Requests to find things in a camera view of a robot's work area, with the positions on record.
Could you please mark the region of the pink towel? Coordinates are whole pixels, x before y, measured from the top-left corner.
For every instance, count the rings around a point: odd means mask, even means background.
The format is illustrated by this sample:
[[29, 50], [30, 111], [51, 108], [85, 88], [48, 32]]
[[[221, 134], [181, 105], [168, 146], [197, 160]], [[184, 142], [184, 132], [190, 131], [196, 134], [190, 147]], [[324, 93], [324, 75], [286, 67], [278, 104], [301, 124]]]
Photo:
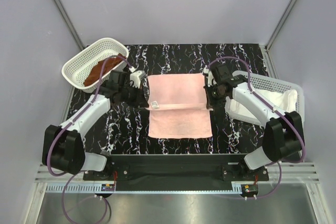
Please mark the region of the pink towel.
[[204, 77], [201, 73], [156, 74], [149, 82], [151, 138], [208, 138], [212, 136]]

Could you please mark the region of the brown towel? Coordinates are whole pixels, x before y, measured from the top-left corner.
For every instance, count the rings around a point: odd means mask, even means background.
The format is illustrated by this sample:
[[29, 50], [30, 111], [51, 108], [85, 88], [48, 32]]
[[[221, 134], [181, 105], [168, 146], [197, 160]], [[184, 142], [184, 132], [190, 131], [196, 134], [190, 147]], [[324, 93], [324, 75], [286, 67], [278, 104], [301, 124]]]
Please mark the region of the brown towel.
[[[122, 54], [118, 54], [117, 57], [109, 58], [107, 62], [105, 63], [102, 75], [105, 75], [108, 71], [113, 69], [117, 64], [123, 62], [122, 59], [126, 59], [126, 57], [123, 56]], [[90, 86], [99, 80], [103, 63], [104, 63], [104, 60], [100, 60], [95, 66], [93, 66], [88, 77], [83, 82], [83, 85], [85, 87]]]

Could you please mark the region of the white towel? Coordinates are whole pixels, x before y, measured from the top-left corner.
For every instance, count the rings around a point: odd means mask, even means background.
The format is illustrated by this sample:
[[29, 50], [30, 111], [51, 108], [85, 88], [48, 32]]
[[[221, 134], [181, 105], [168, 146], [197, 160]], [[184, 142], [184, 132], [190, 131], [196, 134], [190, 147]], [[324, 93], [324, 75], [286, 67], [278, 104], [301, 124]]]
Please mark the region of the white towel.
[[[287, 90], [284, 93], [272, 92], [262, 89], [257, 89], [257, 91], [270, 102], [276, 106], [279, 106], [281, 109], [286, 110], [287, 112], [296, 110], [298, 93], [294, 89]], [[230, 101], [229, 112], [233, 112], [239, 116], [246, 116], [251, 119], [256, 119], [256, 117], [248, 109], [235, 100]]]

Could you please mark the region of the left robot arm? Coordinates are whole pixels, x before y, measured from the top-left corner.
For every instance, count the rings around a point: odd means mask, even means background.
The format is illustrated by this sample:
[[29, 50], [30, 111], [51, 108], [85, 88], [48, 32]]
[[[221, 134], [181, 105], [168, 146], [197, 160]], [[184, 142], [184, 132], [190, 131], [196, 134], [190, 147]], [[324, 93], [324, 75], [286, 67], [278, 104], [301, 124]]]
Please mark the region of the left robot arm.
[[148, 108], [144, 96], [143, 70], [111, 71], [107, 81], [100, 80], [88, 102], [59, 126], [45, 130], [42, 163], [53, 176], [76, 175], [94, 171], [99, 178], [109, 179], [113, 167], [103, 154], [87, 153], [83, 140], [88, 131], [110, 109], [111, 105], [126, 103], [135, 108]]

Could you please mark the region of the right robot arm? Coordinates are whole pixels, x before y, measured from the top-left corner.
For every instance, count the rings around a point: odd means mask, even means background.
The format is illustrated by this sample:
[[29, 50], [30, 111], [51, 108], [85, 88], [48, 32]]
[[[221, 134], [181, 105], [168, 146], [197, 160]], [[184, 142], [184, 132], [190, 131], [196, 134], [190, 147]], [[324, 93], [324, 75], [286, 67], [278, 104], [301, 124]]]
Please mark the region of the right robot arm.
[[217, 110], [227, 99], [246, 107], [264, 127], [262, 146], [244, 156], [237, 171], [250, 180], [263, 166], [283, 161], [294, 153], [304, 153], [302, 119], [298, 112], [287, 112], [267, 100], [250, 81], [250, 75], [233, 76], [225, 65], [214, 64], [203, 69], [207, 108]]

